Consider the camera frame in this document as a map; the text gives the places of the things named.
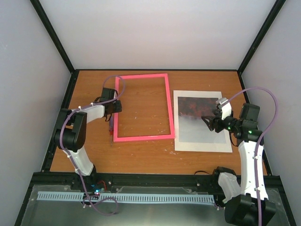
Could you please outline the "purple red screwdriver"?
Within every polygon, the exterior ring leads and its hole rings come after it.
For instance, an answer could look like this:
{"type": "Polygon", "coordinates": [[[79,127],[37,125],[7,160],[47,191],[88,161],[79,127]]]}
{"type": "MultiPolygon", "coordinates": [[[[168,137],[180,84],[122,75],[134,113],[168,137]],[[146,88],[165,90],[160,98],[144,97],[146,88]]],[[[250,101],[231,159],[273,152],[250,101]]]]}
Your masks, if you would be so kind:
{"type": "Polygon", "coordinates": [[[110,146],[112,146],[113,136],[114,136],[114,115],[112,115],[109,120],[109,133],[110,133],[110,146]]]}

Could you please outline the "pink picture frame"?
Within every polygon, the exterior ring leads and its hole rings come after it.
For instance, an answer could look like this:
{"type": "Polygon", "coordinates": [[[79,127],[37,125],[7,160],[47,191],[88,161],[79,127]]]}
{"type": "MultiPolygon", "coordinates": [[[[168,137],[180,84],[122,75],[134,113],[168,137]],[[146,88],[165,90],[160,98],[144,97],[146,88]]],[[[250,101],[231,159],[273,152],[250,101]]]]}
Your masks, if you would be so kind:
{"type": "Polygon", "coordinates": [[[154,79],[154,78],[163,78],[165,81],[166,103],[167,103],[170,134],[151,135],[151,136],[135,136],[135,137],[118,137],[119,114],[115,113],[114,114],[114,131],[113,131],[113,141],[114,142],[149,141],[149,140],[162,140],[162,139],[174,139],[175,138],[172,101],[171,101],[170,86],[169,86],[169,79],[168,79],[167,73],[121,75],[121,76],[115,78],[115,89],[117,91],[119,90],[119,82],[120,81],[123,81],[123,83],[125,83],[125,80],[154,79]]]}

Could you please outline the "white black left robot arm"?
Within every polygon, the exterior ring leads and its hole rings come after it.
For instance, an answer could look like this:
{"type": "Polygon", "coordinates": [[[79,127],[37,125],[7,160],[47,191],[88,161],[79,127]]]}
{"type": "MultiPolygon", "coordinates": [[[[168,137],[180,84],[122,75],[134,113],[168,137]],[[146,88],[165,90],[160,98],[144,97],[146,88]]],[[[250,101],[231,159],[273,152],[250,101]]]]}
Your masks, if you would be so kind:
{"type": "Polygon", "coordinates": [[[101,96],[85,107],[60,110],[52,134],[52,141],[61,149],[74,166],[75,173],[81,174],[82,185],[94,189],[98,178],[93,175],[94,164],[84,148],[87,124],[104,118],[109,123],[109,132],[113,132],[113,115],[122,111],[121,101],[115,89],[103,88],[101,96]]]}

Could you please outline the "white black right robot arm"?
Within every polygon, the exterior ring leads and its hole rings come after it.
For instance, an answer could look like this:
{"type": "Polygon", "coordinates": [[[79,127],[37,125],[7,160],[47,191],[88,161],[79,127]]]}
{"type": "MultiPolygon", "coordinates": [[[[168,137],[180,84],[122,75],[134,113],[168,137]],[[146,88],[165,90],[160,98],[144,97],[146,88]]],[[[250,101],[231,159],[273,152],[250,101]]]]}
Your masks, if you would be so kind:
{"type": "Polygon", "coordinates": [[[262,167],[263,132],[257,129],[260,107],[245,103],[239,118],[234,118],[230,102],[226,98],[216,101],[212,116],[203,116],[210,131],[228,131],[237,140],[241,161],[241,181],[234,171],[218,167],[214,171],[217,183],[225,199],[224,216],[236,226],[266,226],[276,213],[266,192],[262,167]]]}

